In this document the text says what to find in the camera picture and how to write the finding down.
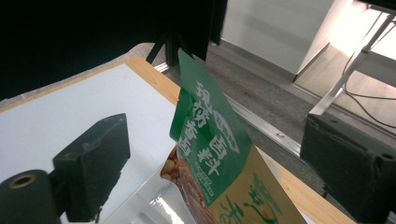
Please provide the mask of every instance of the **food package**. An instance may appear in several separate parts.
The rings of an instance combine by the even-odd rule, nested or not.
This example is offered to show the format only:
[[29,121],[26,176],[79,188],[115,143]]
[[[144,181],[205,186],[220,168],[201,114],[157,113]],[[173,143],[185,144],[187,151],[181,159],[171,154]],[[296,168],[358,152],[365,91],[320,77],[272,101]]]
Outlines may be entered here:
[[178,52],[181,90],[161,171],[196,223],[306,223],[281,188],[215,80]]

